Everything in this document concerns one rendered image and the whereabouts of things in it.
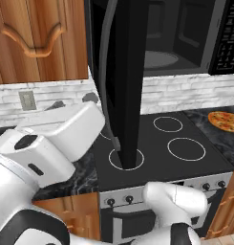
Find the wooden base cupboard drawer front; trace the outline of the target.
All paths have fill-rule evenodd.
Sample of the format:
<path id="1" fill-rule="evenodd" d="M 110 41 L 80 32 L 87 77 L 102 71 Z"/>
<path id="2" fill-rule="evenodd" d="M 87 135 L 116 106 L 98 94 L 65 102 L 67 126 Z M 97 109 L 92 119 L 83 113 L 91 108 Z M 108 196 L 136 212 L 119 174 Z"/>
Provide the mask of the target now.
<path id="1" fill-rule="evenodd" d="M 72 234 L 100 240 L 97 193 L 86 193 L 32 202 L 59 216 Z"/>

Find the pizza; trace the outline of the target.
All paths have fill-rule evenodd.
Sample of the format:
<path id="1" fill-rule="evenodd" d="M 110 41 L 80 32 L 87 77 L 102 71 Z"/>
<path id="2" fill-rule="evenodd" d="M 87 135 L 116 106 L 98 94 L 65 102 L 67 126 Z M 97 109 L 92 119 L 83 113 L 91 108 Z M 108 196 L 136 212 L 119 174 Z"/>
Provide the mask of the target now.
<path id="1" fill-rule="evenodd" d="M 234 133 L 234 114 L 223 112 L 223 111 L 214 111 L 208 114 L 209 122 L 215 127 Z"/>

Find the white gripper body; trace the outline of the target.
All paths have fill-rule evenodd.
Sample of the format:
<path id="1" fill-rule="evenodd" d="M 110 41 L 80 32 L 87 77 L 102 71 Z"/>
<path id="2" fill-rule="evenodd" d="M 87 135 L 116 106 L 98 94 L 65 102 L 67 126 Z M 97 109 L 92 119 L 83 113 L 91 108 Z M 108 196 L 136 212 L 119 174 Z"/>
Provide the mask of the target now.
<path id="1" fill-rule="evenodd" d="M 105 118 L 93 101 L 28 116 L 16 129 L 45 136 L 71 162 L 79 160 L 103 129 Z"/>

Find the silver oven with black door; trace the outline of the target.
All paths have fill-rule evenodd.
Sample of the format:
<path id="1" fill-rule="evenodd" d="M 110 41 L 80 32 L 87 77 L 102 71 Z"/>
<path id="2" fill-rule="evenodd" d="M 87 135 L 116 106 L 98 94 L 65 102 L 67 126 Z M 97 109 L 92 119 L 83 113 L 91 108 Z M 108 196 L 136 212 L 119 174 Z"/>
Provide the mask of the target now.
<path id="1" fill-rule="evenodd" d="M 232 173 L 227 172 L 178 182 L 168 182 L 168 185 L 172 188 L 178 187 L 178 190 L 187 190 L 188 196 L 191 196 L 191 192 L 194 191 L 200 197 L 206 197 L 207 205 L 205 208 L 198 209 L 198 206 L 195 206 L 195 212 L 189 211 L 191 227 L 199 237 L 206 236 L 231 176 Z M 225 181 L 223 189 L 218 186 L 220 181 Z M 202 188 L 205 183 L 210 185 L 209 191 Z M 143 201 L 143 189 L 144 186 L 139 186 L 129 189 L 101 191 L 99 193 L 100 230 L 104 242 L 125 245 L 149 233 L 154 227 L 156 217 Z M 128 195 L 134 197 L 131 204 L 125 201 L 125 197 Z M 107 200 L 110 198 L 115 199 L 113 207 L 107 204 Z"/>

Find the grey wall socket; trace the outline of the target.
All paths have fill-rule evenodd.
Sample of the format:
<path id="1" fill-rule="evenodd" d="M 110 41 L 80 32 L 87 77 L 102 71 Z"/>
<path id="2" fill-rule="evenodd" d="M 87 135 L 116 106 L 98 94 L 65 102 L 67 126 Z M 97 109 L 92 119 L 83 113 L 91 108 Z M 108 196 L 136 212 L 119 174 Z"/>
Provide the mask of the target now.
<path id="1" fill-rule="evenodd" d="M 20 98 L 22 109 L 24 111 L 30 111 L 36 109 L 33 91 L 19 92 L 19 98 Z"/>

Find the black microwave oven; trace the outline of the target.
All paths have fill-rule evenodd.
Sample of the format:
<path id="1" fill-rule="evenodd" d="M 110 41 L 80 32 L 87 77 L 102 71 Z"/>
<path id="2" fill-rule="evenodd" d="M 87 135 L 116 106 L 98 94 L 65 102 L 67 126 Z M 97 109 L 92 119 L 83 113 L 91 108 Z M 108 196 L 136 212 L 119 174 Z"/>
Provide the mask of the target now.
<path id="1" fill-rule="evenodd" d="M 99 75 L 107 5 L 85 0 L 89 66 Z M 234 73 L 234 0 L 115 0 L 106 78 Z"/>

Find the black microwave door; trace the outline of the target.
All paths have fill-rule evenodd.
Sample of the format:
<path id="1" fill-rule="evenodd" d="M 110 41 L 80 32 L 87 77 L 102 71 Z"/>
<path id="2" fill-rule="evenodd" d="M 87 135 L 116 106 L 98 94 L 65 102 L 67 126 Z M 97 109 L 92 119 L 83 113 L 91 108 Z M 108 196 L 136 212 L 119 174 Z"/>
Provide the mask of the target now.
<path id="1" fill-rule="evenodd" d="M 108 1 L 88 0 L 90 68 L 100 99 L 99 49 Z M 106 93 L 111 128 L 120 142 L 117 154 L 124 169 L 136 166 L 147 21 L 147 0 L 117 0 L 107 55 Z"/>

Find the black hob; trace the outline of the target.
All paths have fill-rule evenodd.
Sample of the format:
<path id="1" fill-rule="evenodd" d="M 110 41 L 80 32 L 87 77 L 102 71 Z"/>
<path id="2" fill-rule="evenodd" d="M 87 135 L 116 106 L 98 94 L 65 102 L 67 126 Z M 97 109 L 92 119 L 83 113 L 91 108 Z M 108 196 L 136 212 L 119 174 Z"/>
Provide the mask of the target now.
<path id="1" fill-rule="evenodd" d="M 105 134 L 94 143 L 101 191 L 128 189 L 147 182 L 171 182 L 234 170 L 206 136 L 182 112 L 142 115 L 138 132 L 138 167 L 124 170 Z"/>

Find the wooden base cupboard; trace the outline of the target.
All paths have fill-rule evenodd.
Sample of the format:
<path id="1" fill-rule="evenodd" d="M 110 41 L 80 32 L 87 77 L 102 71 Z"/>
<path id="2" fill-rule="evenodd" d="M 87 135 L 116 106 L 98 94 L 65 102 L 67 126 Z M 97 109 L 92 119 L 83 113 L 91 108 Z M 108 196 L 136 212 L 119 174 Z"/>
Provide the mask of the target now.
<path id="1" fill-rule="evenodd" d="M 234 234 L 234 172 L 205 238 L 229 234 Z"/>

